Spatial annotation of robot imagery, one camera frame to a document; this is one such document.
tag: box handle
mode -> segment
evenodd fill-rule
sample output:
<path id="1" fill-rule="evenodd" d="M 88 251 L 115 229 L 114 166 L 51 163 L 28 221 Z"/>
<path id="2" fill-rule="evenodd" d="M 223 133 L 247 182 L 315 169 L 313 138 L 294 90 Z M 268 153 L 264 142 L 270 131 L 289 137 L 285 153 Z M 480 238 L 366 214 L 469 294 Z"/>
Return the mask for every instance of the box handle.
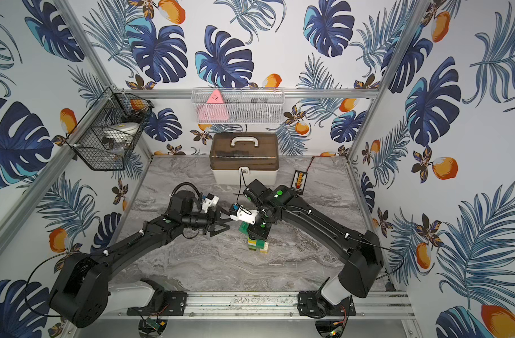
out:
<path id="1" fill-rule="evenodd" d="M 239 141 L 254 141 L 254 146 L 258 146 L 258 141 L 253 136 L 237 136 L 236 138 L 231 140 L 231 146 L 235 146 L 235 143 Z"/>

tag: white wire basket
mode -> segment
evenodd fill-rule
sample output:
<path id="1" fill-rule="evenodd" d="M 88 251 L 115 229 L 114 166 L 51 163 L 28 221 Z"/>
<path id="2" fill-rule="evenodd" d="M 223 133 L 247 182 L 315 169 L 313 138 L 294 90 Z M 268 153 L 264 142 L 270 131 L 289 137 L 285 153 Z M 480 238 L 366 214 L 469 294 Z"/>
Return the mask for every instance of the white wire basket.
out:
<path id="1" fill-rule="evenodd" d="M 224 103 L 207 103 L 219 89 Z M 283 88 L 194 88 L 199 124 L 272 124 L 283 121 Z"/>

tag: black wire basket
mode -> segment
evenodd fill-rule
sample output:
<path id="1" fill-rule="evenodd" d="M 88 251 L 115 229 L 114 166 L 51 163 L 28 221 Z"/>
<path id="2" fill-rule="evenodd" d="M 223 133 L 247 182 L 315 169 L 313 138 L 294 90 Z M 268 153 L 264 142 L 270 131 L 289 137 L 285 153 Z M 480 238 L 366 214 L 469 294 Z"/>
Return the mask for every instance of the black wire basket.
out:
<path id="1" fill-rule="evenodd" d="M 104 100 L 90 127 L 69 146 L 92 170 L 125 170 L 154 105 L 133 94 L 113 93 L 107 88 L 88 112 L 105 98 L 108 100 Z"/>

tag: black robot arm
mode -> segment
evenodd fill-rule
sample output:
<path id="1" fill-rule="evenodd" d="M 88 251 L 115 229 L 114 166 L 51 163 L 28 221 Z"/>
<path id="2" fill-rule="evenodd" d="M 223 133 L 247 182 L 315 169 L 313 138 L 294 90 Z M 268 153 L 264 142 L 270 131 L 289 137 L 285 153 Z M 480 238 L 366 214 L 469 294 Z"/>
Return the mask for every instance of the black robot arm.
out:
<path id="1" fill-rule="evenodd" d="M 254 180 L 244 194 L 261 212 L 259 220 L 248 227 L 251 238 L 266 240 L 270 228 L 277 220 L 293 224 L 336 253 L 345 264 L 336 276 L 337 281 L 347 291 L 344 294 L 353 294 L 360 298 L 368 295 L 383 268 L 383 256 L 378 248 L 380 243 L 375 233 L 367 231 L 363 235 L 342 226 L 314 209 L 287 186 L 278 186 L 272 191 L 260 181 Z M 327 289 L 325 285 L 322 289 L 323 296 L 330 303 L 338 304 L 342 299 L 328 297 Z"/>
<path id="2" fill-rule="evenodd" d="M 72 253 L 64 262 L 49 294 L 49 307 L 83 328 L 105 310 L 109 296 L 108 283 L 122 269 L 138 258 L 165 246 L 182 234 L 184 228 L 202 230 L 203 235 L 217 235 L 229 229 L 231 219 L 221 207 L 205 213 L 193 211 L 193 192 L 183 190 L 171 197 L 166 213 L 145 222 L 139 232 L 98 253 Z"/>

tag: gray marble surface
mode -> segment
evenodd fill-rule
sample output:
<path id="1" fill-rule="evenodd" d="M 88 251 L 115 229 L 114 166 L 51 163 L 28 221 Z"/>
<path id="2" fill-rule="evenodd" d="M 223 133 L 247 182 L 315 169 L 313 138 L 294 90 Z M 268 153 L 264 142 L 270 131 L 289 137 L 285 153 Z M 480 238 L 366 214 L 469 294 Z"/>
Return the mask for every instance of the gray marble surface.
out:
<path id="1" fill-rule="evenodd" d="M 333 220 L 364 233 L 366 227 L 344 161 L 339 157 L 315 158 L 303 198 Z M 305 170 L 309 162 L 310 157 L 281 157 L 276 185 L 290 186 L 295 169 Z M 156 157 L 119 238 L 138 231 L 143 221 L 164 212 L 170 192 L 185 181 L 192 182 L 203 193 L 220 197 L 219 204 L 226 209 L 236 200 L 238 185 L 217 185 L 208 157 Z M 242 204 L 253 207 L 248 201 Z M 315 290 L 343 267 L 334 253 L 285 222 L 274 225 L 270 231 L 267 254 L 248 249 L 247 238 L 238 231 L 239 225 L 231 222 L 230 230 L 212 238 L 198 235 L 187 240 L 179 236 L 138 259 L 115 276 L 113 282 L 147 277 L 178 290 Z M 377 281 L 373 290 L 384 290 L 383 281 Z"/>

